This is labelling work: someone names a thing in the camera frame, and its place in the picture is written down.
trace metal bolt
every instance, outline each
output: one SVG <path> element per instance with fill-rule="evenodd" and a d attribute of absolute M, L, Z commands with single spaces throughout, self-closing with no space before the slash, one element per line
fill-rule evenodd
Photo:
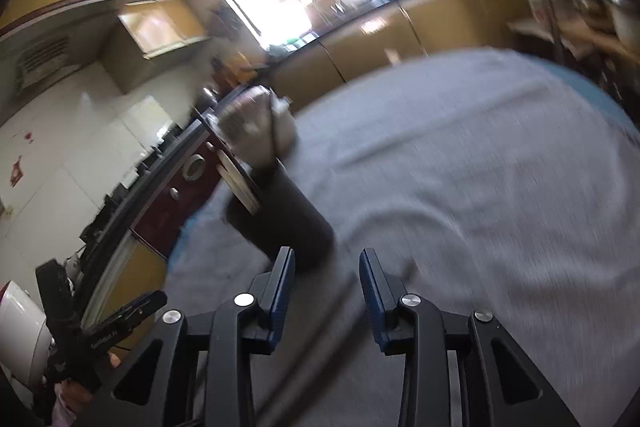
<path fill-rule="evenodd" d="M 182 314 L 180 314 L 178 310 L 169 310 L 165 312 L 165 314 L 162 316 L 162 320 L 166 324 L 175 324 L 177 321 L 180 320 L 181 317 L 182 317 Z"/>
<path fill-rule="evenodd" d="M 407 293 L 407 295 L 402 296 L 400 300 L 402 301 L 402 304 L 404 304 L 405 306 L 411 306 L 411 308 L 417 306 L 418 304 L 420 304 L 420 302 L 422 302 L 422 300 L 417 295 L 414 295 L 412 293 Z"/>
<path fill-rule="evenodd" d="M 476 310 L 474 316 L 480 322 L 490 322 L 494 318 L 494 314 L 489 310 Z"/>
<path fill-rule="evenodd" d="M 234 303 L 236 306 L 248 306 L 254 302 L 254 296 L 251 293 L 241 293 L 240 295 L 236 295 L 234 298 Z"/>

